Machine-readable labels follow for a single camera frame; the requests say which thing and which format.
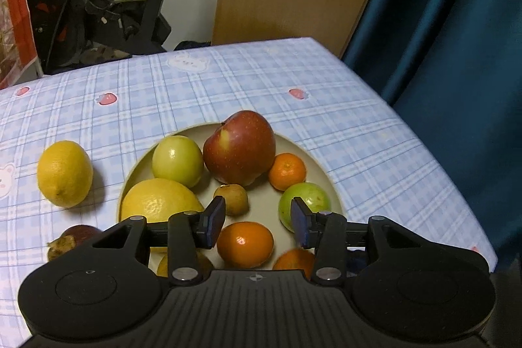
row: orange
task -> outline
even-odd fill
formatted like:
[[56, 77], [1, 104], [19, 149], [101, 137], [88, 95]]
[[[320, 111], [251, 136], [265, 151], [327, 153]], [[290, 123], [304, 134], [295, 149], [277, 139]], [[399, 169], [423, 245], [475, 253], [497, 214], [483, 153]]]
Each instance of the orange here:
[[221, 231], [217, 245], [218, 253], [227, 265], [251, 269], [270, 258], [273, 236], [262, 224], [238, 222]]
[[304, 270], [308, 280], [314, 269], [315, 255], [301, 248], [294, 248], [282, 254], [273, 265], [272, 270]]
[[277, 190], [285, 191], [306, 179], [306, 166], [297, 155], [285, 152], [276, 156], [268, 172], [268, 181]]

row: plate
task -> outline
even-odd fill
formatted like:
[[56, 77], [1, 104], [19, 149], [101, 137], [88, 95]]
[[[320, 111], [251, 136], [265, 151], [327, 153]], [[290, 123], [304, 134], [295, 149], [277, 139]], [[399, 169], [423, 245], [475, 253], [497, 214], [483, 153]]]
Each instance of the plate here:
[[[201, 149], [203, 149], [203, 144], [205, 141], [216, 131], [219, 126], [219, 123], [208, 123], [188, 127], [184, 130], [173, 133], [172, 135], [180, 134], [187, 136], [188, 138], [191, 138], [193, 141], [195, 141]], [[280, 134], [276, 134], [275, 136], [276, 154], [290, 152], [301, 158], [306, 165], [306, 181], [315, 183], [323, 188], [328, 194], [328, 197], [330, 197], [332, 211], [343, 214], [339, 196], [327, 174], [323, 171], [317, 161], [315, 161], [315, 159], [312, 158], [309, 153], [297, 146], [291, 140], [281, 136]], [[121, 217], [120, 211], [122, 200], [131, 187], [142, 180], [152, 179], [154, 177], [152, 174], [152, 154], [156, 146], [157, 144], [151, 147], [150, 150], [136, 163], [134, 168], [130, 171], [118, 199], [118, 221], [126, 219], [126, 217]], [[192, 188], [192, 191], [196, 194], [202, 205], [207, 206], [210, 201], [212, 201], [214, 191], [220, 185], [221, 184], [217, 180], [210, 176], [210, 173], [205, 167], [204, 175], [201, 178], [201, 181]], [[274, 252], [270, 257], [270, 261], [267, 261], [259, 269], [270, 270], [273, 266], [273, 263], [282, 253], [297, 247], [297, 244], [293, 238], [293, 233], [286, 230], [286, 228], [279, 221], [278, 204], [279, 198], [281, 198], [281, 194], [283, 193], [273, 189], [271, 184], [268, 182], [266, 175], [260, 176], [252, 185], [246, 189], [249, 195], [249, 212], [239, 217], [227, 217], [223, 227], [228, 226], [234, 222], [242, 221], [254, 221], [268, 227], [268, 229], [270, 229], [272, 232], [275, 242]], [[218, 255], [216, 247], [212, 248], [211, 250], [205, 250], [204, 254], [210, 259], [210, 261], [212, 261], [216, 268], [224, 268], [223, 260]], [[149, 267], [153, 271], [156, 271], [158, 268], [158, 263], [163, 255], [163, 253], [158, 252], [151, 253]]]

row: table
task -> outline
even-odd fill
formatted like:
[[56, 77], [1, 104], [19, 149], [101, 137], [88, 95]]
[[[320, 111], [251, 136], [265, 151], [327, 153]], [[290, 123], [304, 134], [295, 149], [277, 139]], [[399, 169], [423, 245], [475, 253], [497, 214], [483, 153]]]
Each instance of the table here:
[[[469, 206], [409, 127], [359, 77], [309, 38], [163, 53], [49, 76], [0, 91], [0, 346], [29, 336], [16, 302], [46, 244], [84, 223], [105, 229], [134, 163], [164, 135], [241, 109], [307, 149], [346, 217], [385, 215], [425, 238], [497, 257]], [[95, 177], [62, 210], [37, 188], [43, 150], [78, 142]]]

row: red apple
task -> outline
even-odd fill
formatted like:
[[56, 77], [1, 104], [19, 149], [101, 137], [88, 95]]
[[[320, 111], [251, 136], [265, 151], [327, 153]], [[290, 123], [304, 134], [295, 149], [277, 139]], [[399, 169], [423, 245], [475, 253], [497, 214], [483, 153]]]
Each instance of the red apple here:
[[248, 186], [270, 170], [276, 139], [266, 119], [253, 111], [227, 118], [203, 145], [208, 171], [226, 185]]

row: small brown fruit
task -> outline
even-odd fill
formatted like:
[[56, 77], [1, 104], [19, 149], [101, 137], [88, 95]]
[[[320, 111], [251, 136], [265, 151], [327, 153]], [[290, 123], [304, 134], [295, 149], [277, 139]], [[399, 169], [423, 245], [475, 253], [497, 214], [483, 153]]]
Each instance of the small brown fruit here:
[[214, 197], [225, 198], [226, 215], [242, 215], [249, 211], [249, 196], [243, 186], [222, 185], [214, 192]]
[[87, 224], [78, 224], [68, 228], [62, 233], [62, 236], [47, 244], [49, 246], [49, 251], [47, 251], [48, 261], [54, 260], [72, 248], [76, 248], [99, 233], [101, 233], [101, 230]]

